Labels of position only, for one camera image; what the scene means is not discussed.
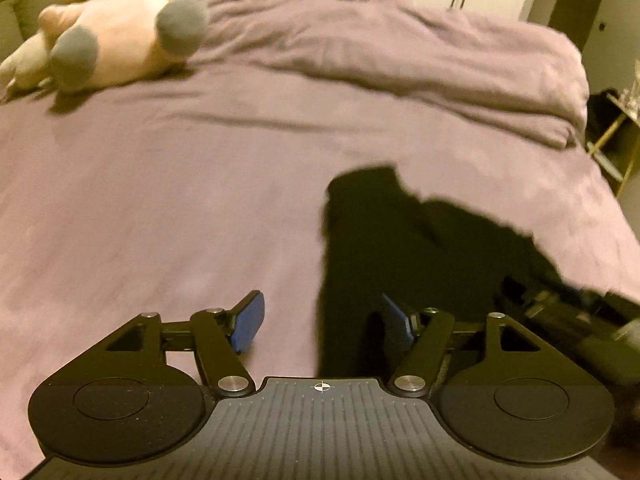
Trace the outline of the black garment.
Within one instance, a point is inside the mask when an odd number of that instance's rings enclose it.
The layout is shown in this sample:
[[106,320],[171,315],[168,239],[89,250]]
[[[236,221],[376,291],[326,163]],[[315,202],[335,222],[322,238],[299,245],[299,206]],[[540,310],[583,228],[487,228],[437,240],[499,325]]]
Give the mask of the black garment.
[[478,323],[506,309],[508,276],[562,278],[533,239],[448,200],[421,200],[396,170],[378,166],[335,177],[326,189],[326,272],[320,292],[320,370],[390,376],[408,348],[385,337],[383,295],[407,313],[442,310]]

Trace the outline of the purple bed sheet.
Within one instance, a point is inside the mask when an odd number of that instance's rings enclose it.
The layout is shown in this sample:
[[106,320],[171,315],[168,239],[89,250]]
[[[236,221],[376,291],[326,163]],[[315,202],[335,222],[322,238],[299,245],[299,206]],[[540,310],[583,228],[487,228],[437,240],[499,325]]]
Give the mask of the purple bed sheet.
[[639,293],[639,244],[580,148],[558,151],[418,99],[258,66],[1,107],[1,474],[41,460],[44,378],[141,312],[267,315],[256,378],[318,370],[322,209],[342,172],[390,164],[532,236],[567,280]]

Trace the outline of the yellow side shelf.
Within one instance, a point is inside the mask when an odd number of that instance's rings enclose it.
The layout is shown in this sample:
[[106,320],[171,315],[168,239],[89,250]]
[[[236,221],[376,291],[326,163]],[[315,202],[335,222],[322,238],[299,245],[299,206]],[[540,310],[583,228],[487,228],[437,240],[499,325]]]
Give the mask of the yellow side shelf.
[[628,89],[607,88],[589,97],[585,148],[620,196],[639,157],[639,60]]

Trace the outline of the purple duvet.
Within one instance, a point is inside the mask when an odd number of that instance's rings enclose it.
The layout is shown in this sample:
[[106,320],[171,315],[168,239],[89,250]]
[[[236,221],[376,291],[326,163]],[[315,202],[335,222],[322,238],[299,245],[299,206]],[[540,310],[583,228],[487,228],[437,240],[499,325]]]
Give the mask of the purple duvet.
[[349,82],[552,148],[587,125],[582,56],[549,27],[405,0],[209,0],[208,10],[200,64]]

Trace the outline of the pink plush toy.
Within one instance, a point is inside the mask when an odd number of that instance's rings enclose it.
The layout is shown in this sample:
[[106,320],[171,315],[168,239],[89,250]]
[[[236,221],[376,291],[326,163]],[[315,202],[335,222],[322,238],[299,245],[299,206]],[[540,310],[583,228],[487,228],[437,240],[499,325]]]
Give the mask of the pink plush toy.
[[98,90],[160,76],[201,47],[208,0],[60,0],[1,63],[6,92]]

